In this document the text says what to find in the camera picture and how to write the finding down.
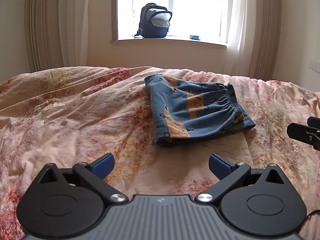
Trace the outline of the pink floral bed quilt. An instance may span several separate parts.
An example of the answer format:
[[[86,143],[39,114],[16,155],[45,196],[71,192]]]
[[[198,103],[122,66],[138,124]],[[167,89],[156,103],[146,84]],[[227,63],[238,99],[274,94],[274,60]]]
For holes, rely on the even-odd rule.
[[[144,80],[164,74],[232,84],[255,127],[220,139],[158,147]],[[213,153],[254,168],[278,164],[309,211],[319,208],[319,152],[290,139],[286,128],[319,116],[319,94],[293,83],[155,67],[68,67],[21,74],[1,84],[1,239],[24,233],[16,206],[46,163],[69,168],[107,152],[106,182],[127,196],[196,196],[217,182]]]

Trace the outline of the cream window curtain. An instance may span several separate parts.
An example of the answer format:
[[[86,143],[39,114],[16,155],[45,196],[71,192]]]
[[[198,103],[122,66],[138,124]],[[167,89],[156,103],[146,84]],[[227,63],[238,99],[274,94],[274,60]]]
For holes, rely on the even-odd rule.
[[[282,0],[229,0],[224,72],[269,80],[276,66]]]

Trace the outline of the small blue red box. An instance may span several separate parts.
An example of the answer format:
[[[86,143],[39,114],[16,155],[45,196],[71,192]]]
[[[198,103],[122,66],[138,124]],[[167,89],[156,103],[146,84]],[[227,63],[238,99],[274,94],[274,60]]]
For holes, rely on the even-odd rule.
[[[199,36],[197,36],[197,35],[190,35],[189,38],[191,40],[199,40],[200,39]]]

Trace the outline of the white wall switch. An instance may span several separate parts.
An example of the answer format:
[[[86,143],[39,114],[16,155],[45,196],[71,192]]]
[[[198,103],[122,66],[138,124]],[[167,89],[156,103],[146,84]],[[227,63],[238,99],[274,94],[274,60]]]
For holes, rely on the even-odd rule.
[[[318,61],[310,60],[309,68],[320,73],[320,63]]]

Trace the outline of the black grey backpack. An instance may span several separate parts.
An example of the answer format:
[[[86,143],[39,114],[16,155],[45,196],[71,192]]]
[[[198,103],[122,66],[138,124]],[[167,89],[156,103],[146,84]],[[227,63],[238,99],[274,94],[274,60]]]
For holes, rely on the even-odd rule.
[[[148,3],[141,9],[139,28],[135,38],[166,37],[172,18],[172,12],[156,3]]]

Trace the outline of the white framed window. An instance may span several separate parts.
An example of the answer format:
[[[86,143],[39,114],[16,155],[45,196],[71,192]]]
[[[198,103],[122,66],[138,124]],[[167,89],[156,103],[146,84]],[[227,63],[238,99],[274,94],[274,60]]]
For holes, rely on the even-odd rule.
[[[167,38],[227,44],[229,0],[113,0],[116,5],[117,40],[135,39],[142,7],[156,3],[172,12]]]

